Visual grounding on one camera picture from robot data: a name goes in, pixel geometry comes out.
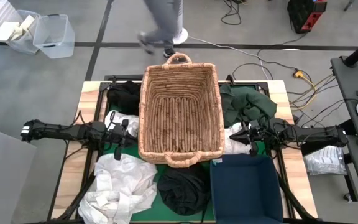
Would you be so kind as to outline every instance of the shoe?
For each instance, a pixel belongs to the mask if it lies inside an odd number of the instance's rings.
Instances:
[[[141,32],[137,35],[137,39],[139,40],[140,47],[143,48],[144,51],[148,54],[154,54],[154,46],[150,43],[147,43],[145,40],[145,33]]]
[[[170,58],[172,55],[174,55],[176,52],[173,48],[170,49],[164,49],[164,57],[166,59]]]

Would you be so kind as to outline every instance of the floor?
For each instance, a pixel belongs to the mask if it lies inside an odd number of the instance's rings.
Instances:
[[[141,74],[146,66],[163,63],[161,52],[148,56],[138,48],[135,34],[154,28],[142,0],[11,0],[16,9],[42,15],[67,14],[76,34],[74,55],[50,60],[42,52],[26,55],[0,45],[0,132],[19,137],[22,125],[31,119],[69,124],[73,120],[84,80],[103,80],[105,75]],[[291,31],[287,0],[249,0],[240,5],[242,24],[229,26],[220,19],[228,8],[221,0],[184,2],[184,26],[192,37],[217,44],[232,44],[241,50],[307,71],[314,82],[331,74],[329,60],[349,55],[358,46],[358,1],[343,12],[347,0],[328,1],[327,11],[313,31],[298,42],[305,50],[269,50],[270,45],[299,37]],[[231,49],[213,49],[195,39],[178,48],[194,62],[211,62],[220,79],[242,63],[258,63],[250,56]],[[284,80],[288,91],[309,88],[294,79],[292,71],[275,64],[265,64],[274,79]],[[247,65],[235,73],[238,80],[265,79],[260,67]],[[315,116],[325,107],[341,100],[338,88],[319,94],[304,109]],[[338,124],[349,118],[344,106],[324,119],[324,125]],[[64,143],[51,139],[34,141],[38,147],[30,174],[13,217],[14,223],[46,219],[62,163]],[[358,223],[358,202],[347,203],[344,178],[322,175],[310,177],[319,217],[323,220]]]

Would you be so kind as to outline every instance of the green mat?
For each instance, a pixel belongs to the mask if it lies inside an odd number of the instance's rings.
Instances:
[[[110,106],[111,110],[117,110],[120,112],[120,109],[116,106]],[[265,145],[263,142],[257,142],[259,154],[263,153],[265,150]],[[105,145],[105,154],[114,153],[115,148],[117,145],[112,145],[110,149],[107,149],[108,144]],[[122,153],[134,156],[136,158],[140,158],[139,151],[137,145],[127,147],[122,150]],[[207,169],[209,173],[209,161],[201,163],[205,169]],[[158,182],[160,176],[163,174],[164,170],[168,167],[165,164],[158,164],[157,166],[157,174],[154,177],[154,181]],[[200,222],[201,221],[201,214],[199,212],[194,215],[190,216],[183,216],[178,215],[175,212],[171,211],[163,202],[160,196],[160,193],[157,191],[157,196],[153,201],[152,207],[150,209],[144,210],[143,212],[135,213],[132,215],[131,221],[132,222]],[[204,221],[215,221],[214,214],[213,214],[213,206],[212,200],[209,201],[208,209],[205,213]]]

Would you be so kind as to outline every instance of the green jacket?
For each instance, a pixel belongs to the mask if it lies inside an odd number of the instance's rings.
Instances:
[[[276,113],[277,104],[252,88],[231,88],[230,85],[223,84],[220,92],[225,128],[241,121],[258,120],[267,124],[264,115],[273,118]]]

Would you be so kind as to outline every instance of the wicker basket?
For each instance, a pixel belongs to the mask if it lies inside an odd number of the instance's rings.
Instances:
[[[178,57],[187,62],[171,64]],[[220,157],[224,127],[215,66],[175,54],[147,67],[139,118],[139,155],[147,162],[189,167]]]

